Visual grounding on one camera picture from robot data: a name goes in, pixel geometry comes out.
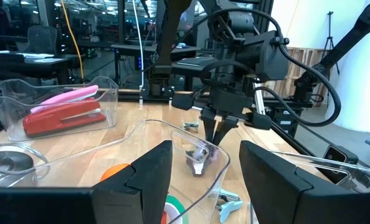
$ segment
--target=green tape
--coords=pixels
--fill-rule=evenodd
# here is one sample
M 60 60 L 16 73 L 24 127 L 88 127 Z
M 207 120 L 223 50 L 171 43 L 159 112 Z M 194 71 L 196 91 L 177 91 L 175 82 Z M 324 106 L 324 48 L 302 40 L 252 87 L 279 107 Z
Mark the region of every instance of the green tape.
M 174 205 L 174 207 L 177 208 L 180 214 L 185 212 L 184 205 L 182 205 L 181 202 L 176 197 L 172 195 L 167 195 L 166 202 Z M 189 218 L 187 214 L 184 214 L 181 217 L 183 218 L 183 224 L 189 224 Z

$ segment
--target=yellow cable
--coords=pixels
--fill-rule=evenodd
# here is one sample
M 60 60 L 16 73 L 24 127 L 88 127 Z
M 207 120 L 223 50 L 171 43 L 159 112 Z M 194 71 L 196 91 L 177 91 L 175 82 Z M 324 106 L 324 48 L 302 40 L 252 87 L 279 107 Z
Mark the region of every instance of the yellow cable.
M 69 18 L 67 17 L 65 3 L 63 2 L 63 0 L 60 0 L 60 2 L 62 3 L 63 12 L 65 13 L 67 27 L 69 28 L 70 35 L 72 36 L 72 39 L 73 39 L 73 42 L 74 42 L 74 46 L 75 46 L 75 49 L 77 51 L 78 59 L 80 60 L 81 80 L 84 82 L 83 62 L 81 61 L 80 51 L 78 49 L 77 42 L 75 41 L 75 37 L 73 35 L 72 28 L 70 27 L 70 22 L 69 22 Z

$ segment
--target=tripod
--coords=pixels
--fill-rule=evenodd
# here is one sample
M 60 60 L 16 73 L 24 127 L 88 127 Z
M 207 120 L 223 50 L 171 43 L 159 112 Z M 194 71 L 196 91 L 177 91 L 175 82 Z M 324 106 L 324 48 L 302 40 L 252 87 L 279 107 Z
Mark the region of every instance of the tripod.
M 334 48 L 333 37 L 331 35 L 332 14 L 333 12 L 331 11 L 327 14 L 329 16 L 329 36 L 328 38 L 326 38 L 325 47 L 323 49 L 324 53 L 322 54 L 321 60 L 323 59 L 324 56 L 326 56 L 327 53 L 329 53 L 329 51 L 331 51 Z M 340 75 L 339 65 L 337 62 L 336 62 L 336 69 L 337 69 L 337 74 Z

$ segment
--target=orange object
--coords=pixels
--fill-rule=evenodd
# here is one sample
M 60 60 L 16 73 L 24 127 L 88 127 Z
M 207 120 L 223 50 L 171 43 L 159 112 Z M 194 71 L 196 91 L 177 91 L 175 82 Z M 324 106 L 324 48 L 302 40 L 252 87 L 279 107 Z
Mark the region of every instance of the orange object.
M 167 224 L 167 213 L 166 212 L 163 212 L 163 216 L 161 217 L 160 224 Z
M 126 168 L 127 166 L 129 166 L 129 164 L 125 164 L 125 163 L 112 166 L 111 168 L 107 169 L 103 173 L 102 177 L 100 178 L 100 181 L 106 180 L 107 178 L 113 176 L 114 174 L 118 173 L 119 171 Z

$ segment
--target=office chair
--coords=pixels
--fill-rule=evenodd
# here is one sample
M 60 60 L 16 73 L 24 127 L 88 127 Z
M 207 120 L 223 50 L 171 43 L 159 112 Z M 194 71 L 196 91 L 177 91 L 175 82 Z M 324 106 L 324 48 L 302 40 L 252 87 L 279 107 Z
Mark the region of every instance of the office chair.
M 32 26 L 27 31 L 29 40 L 26 53 L 57 55 L 57 30 L 51 26 Z

